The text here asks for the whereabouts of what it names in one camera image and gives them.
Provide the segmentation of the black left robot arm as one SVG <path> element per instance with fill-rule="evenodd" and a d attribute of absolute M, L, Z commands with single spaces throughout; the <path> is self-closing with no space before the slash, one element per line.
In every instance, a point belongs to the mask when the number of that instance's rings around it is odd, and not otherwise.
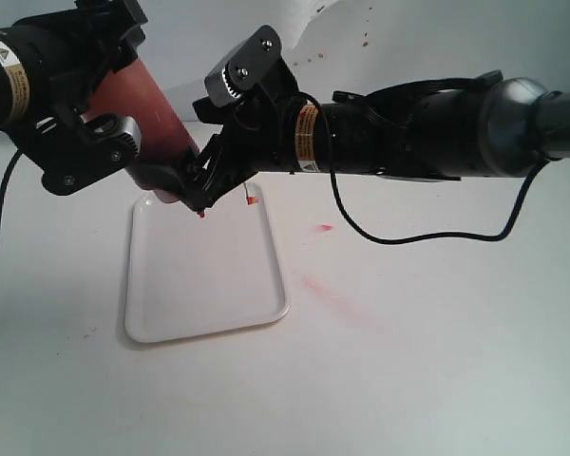
<path fill-rule="evenodd" d="M 141 149 L 130 116 L 83 116 L 105 76 L 130 66 L 147 18 L 136 1 L 78 1 L 74 9 L 0 28 L 0 131 L 68 196 L 126 168 Z"/>

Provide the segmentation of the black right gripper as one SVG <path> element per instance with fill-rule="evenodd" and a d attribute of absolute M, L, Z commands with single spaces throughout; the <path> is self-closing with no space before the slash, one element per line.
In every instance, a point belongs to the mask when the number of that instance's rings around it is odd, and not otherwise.
<path fill-rule="evenodd" d="M 295 173 L 294 116 L 302 106 L 295 76 L 283 58 L 241 98 L 219 108 L 205 96 L 193 102 L 198 119 L 221 127 L 189 165 L 191 190 L 173 166 L 137 163 L 127 167 L 143 190 L 160 192 L 194 212 L 258 172 Z"/>

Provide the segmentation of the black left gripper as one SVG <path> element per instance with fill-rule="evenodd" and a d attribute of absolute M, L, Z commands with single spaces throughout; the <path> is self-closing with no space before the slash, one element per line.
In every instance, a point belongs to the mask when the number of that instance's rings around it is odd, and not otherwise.
<path fill-rule="evenodd" d="M 10 28 L 32 103 L 9 137 L 41 168 L 49 193 L 72 195 L 126 167 L 108 160 L 84 114 L 105 76 L 137 59 L 146 21 L 136 1 L 78 1 L 73 9 L 30 16 Z"/>

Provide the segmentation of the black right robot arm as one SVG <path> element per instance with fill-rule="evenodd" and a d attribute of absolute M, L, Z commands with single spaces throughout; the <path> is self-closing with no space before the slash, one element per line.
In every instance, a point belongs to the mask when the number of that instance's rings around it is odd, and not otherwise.
<path fill-rule="evenodd" d="M 277 60 L 218 107 L 195 102 L 217 124 L 201 151 L 136 166 L 141 180 L 195 212 L 260 172 L 378 176 L 400 181 L 523 178 L 541 162 L 570 159 L 570 91 L 550 91 L 500 71 L 395 85 L 360 95 L 336 91 L 315 105 Z"/>

